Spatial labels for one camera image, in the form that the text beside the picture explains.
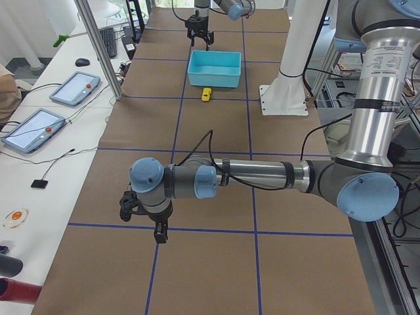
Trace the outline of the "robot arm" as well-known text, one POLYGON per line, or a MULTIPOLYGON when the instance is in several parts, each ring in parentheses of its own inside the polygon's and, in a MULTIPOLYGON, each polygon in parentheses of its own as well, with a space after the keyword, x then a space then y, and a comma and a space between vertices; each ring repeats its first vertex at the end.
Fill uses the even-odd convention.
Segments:
MULTIPOLYGON (((195 39, 202 39, 206 50, 214 43, 214 32, 209 31, 209 12, 211 1, 194 1, 194 12, 186 20, 184 25, 187 29, 187 38, 191 41, 191 47, 195 45, 195 39)), ((255 1, 251 0, 219 0, 215 3, 231 20, 236 21, 241 17, 248 18, 256 9, 255 1)))
POLYGON ((120 217, 146 215, 158 243, 167 241, 177 198, 212 198, 237 182, 261 190, 297 189, 336 206, 361 222, 388 215, 398 203, 387 152, 400 110, 410 56, 419 46, 418 1, 340 1, 337 39, 359 39, 366 52, 345 150, 333 161, 243 161, 188 154, 163 166, 152 157, 135 161, 120 217))

